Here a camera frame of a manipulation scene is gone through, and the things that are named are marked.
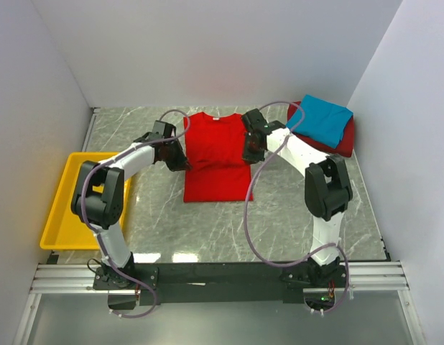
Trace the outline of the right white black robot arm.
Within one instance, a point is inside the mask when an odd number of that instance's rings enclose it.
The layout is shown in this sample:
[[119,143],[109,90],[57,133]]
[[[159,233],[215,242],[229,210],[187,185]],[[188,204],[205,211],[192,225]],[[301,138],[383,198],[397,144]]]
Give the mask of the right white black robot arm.
[[345,160],[311,147],[279,121],[268,122],[259,109],[247,111],[241,121],[246,130],[243,160],[266,167],[278,156],[296,169],[305,179],[305,205],[313,217],[313,240],[304,258],[280,264],[263,258],[257,250],[255,256],[271,267],[296,268],[290,277],[309,286],[322,287],[337,277],[347,277],[340,265],[344,253],[339,241],[353,191]]

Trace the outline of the bright red t-shirt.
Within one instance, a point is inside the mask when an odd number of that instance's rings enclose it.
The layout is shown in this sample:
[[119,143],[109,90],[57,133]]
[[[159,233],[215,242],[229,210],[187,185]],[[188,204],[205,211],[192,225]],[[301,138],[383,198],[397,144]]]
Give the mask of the bright red t-shirt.
[[237,202],[246,199],[251,167],[242,159],[245,128],[240,114],[216,118],[199,112],[184,120],[186,203]]

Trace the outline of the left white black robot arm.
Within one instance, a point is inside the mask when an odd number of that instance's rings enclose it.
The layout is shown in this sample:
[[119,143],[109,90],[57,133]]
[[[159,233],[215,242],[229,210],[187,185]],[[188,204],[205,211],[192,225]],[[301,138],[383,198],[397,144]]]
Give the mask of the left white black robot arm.
[[134,255],[119,219],[124,211],[124,183],[140,170],[162,161],[172,171],[190,169],[176,126],[156,120],[150,132],[124,151],[99,162],[82,163],[70,210],[92,232],[101,251],[99,278],[126,289],[137,282]]

